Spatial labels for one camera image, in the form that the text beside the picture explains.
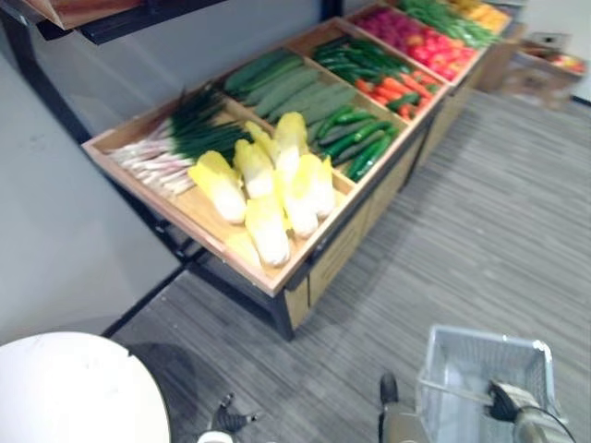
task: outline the cardboard box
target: cardboard box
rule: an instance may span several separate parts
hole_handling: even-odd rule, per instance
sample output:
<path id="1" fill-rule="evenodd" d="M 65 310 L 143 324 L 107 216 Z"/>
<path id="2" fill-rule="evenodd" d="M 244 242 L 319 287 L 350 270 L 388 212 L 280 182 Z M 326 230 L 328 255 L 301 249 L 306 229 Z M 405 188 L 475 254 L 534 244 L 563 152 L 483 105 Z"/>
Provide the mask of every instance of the cardboard box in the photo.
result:
<path id="1" fill-rule="evenodd" d="M 574 85 L 584 76 L 585 69 L 574 72 L 527 54 L 525 49 L 522 47 L 513 56 L 503 78 L 501 93 L 547 109 L 562 109 L 570 100 Z"/>

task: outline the black metal table leg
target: black metal table leg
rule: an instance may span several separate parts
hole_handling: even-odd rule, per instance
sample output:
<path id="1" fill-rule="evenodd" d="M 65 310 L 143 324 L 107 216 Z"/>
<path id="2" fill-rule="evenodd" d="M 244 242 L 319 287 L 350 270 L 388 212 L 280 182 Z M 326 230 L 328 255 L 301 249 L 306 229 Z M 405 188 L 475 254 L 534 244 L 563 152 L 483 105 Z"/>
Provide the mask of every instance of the black metal table leg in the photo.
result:
<path id="1" fill-rule="evenodd" d="M 291 341 L 295 334 L 294 328 L 292 327 L 292 320 L 290 319 L 289 311 L 287 310 L 285 291 L 281 291 L 272 298 L 270 303 L 270 313 L 279 335 L 285 340 Z"/>

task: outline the baseboard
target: baseboard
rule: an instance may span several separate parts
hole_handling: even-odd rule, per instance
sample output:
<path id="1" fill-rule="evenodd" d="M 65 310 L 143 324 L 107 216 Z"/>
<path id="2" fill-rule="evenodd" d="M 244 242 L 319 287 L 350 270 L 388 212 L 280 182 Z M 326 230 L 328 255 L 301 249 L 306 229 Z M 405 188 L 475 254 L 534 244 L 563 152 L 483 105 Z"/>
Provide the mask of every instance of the baseboard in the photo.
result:
<path id="1" fill-rule="evenodd" d="M 581 104 L 584 104 L 585 106 L 591 107 L 591 102 L 587 99 L 582 98 L 582 97 L 577 97 L 576 95 L 572 95 L 571 100 L 573 100 L 573 102 L 581 103 Z"/>

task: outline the white wall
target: white wall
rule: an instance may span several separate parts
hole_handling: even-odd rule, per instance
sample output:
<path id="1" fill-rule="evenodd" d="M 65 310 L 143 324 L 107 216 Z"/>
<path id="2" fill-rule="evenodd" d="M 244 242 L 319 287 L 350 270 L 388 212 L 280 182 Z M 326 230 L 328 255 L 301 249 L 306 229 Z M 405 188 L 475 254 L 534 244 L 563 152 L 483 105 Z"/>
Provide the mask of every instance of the white wall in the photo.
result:
<path id="1" fill-rule="evenodd" d="M 318 22 L 316 0 L 229 0 L 102 46 L 46 42 L 43 68 L 92 134 Z M 0 33 L 0 53 L 6 39 Z M 0 344 L 100 332 L 175 266 L 0 54 Z"/>
<path id="2" fill-rule="evenodd" d="M 591 63 L 591 1 L 529 0 L 523 13 L 528 31 L 572 34 L 565 51 Z M 591 101 L 591 76 L 579 83 L 574 95 Z"/>
<path id="3" fill-rule="evenodd" d="M 318 22 L 317 0 L 228 0 L 95 46 L 79 34 L 35 47 L 92 133 L 143 113 Z"/>
<path id="4" fill-rule="evenodd" d="M 0 345 L 100 333 L 176 266 L 0 54 Z"/>

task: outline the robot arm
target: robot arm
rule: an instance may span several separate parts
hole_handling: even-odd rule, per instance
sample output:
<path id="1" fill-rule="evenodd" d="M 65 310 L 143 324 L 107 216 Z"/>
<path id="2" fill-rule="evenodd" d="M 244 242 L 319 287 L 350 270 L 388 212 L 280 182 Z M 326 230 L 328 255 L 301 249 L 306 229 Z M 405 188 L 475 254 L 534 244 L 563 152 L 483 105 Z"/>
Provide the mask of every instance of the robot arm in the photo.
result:
<path id="1" fill-rule="evenodd" d="M 512 385 L 490 382 L 493 404 L 488 414 L 515 423 L 513 443 L 575 443 L 566 426 L 552 413 L 539 407 L 529 392 Z"/>

